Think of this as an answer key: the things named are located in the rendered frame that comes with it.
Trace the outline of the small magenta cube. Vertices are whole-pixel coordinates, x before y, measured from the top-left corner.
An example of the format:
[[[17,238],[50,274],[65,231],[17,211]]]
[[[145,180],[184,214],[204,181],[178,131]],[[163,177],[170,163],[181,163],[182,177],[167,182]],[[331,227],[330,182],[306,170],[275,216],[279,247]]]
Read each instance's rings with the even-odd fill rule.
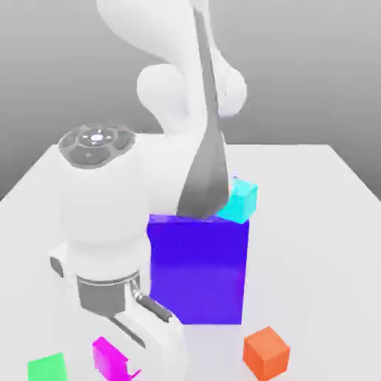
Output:
[[[107,381],[133,381],[141,373],[140,368],[102,336],[92,343],[92,353],[95,368]]]

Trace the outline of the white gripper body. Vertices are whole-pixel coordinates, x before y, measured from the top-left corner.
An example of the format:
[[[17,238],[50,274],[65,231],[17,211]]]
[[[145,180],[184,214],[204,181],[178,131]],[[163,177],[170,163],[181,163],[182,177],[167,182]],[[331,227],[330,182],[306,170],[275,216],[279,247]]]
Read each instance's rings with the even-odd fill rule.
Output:
[[[108,318],[107,339],[141,370],[143,381],[188,381],[183,326],[175,316],[163,321],[143,307]]]

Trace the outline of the small cyan cube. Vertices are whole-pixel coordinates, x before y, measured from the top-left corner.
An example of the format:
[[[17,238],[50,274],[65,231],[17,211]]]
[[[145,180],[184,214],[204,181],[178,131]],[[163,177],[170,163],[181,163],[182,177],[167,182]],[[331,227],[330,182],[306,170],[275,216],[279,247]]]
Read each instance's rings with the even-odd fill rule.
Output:
[[[243,224],[256,211],[256,207],[257,185],[234,176],[230,198],[227,204],[217,212],[217,216]]]

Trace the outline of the large blue box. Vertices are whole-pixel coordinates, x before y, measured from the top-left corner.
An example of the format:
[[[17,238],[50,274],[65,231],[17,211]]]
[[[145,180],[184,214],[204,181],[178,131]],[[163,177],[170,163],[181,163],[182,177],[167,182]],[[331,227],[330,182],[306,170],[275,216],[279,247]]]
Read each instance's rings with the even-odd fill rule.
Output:
[[[242,321],[249,223],[150,215],[150,295],[183,324]]]

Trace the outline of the small green cube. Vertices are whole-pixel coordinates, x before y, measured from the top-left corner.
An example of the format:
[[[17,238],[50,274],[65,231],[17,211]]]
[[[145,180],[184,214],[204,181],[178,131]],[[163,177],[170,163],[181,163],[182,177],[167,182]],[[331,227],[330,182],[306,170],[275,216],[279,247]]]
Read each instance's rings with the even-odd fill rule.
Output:
[[[30,361],[28,381],[68,381],[63,353]]]

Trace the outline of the small orange cube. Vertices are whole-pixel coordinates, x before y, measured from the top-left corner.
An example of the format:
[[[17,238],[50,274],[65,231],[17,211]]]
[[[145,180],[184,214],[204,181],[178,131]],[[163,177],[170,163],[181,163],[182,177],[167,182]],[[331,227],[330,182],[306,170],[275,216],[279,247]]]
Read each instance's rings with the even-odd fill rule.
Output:
[[[243,361],[258,381],[269,381],[284,373],[289,355],[290,346],[271,327],[244,339]]]

